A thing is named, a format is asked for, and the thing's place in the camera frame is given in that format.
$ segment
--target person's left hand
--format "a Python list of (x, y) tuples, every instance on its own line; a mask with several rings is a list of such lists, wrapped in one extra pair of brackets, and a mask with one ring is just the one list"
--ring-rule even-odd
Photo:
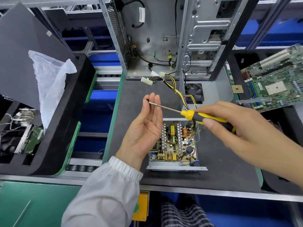
[(160, 96), (154, 93), (143, 99), (141, 113), (127, 130), (116, 157), (140, 171), (142, 161), (162, 134), (163, 114), (161, 107), (148, 103), (161, 104)]

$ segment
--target black work mat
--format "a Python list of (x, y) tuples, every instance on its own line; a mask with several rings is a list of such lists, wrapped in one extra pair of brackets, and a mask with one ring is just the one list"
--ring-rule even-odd
[[(125, 80), (121, 92), (118, 112), (108, 159), (118, 151), (122, 139), (142, 108), (143, 97), (155, 92), (161, 104), (181, 110), (180, 99), (162, 82), (152, 86), (138, 80)], [(180, 118), (173, 111), (163, 110), (164, 118)], [(215, 189), (243, 192), (261, 192), (255, 167), (246, 163), (215, 137), (209, 130), (202, 129), (197, 143), (198, 159), (208, 171), (200, 172), (163, 172), (146, 170), (148, 157), (142, 163), (144, 174), (140, 184), (173, 186), (198, 189)]]

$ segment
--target screwdriver shaft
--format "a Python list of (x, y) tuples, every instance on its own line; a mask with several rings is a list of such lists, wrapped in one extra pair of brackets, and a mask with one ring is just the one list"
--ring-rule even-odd
[(162, 107), (162, 108), (165, 108), (165, 109), (167, 109), (167, 110), (171, 110), (171, 111), (175, 111), (175, 112), (181, 113), (181, 111), (172, 109), (172, 108), (170, 108), (170, 107), (165, 107), (165, 106), (162, 106), (162, 105), (160, 105), (160, 104), (156, 104), (156, 103), (152, 103), (152, 102), (149, 102), (149, 104), (152, 104), (152, 105), (155, 105), (155, 106), (158, 106), (158, 107)]

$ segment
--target white connector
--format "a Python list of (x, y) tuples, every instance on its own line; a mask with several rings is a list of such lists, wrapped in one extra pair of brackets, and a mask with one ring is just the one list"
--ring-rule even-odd
[(162, 78), (162, 79), (164, 79), (164, 77), (165, 77), (165, 72), (159, 72), (159, 76)]
[(146, 83), (148, 85), (152, 85), (153, 84), (153, 81), (151, 81), (150, 79), (145, 78), (145, 77), (141, 78), (141, 82)]

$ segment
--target white jacket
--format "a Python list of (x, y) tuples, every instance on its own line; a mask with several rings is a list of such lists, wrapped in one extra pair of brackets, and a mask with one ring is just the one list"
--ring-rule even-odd
[(129, 226), (143, 174), (116, 157), (86, 180), (62, 217), (62, 227)]

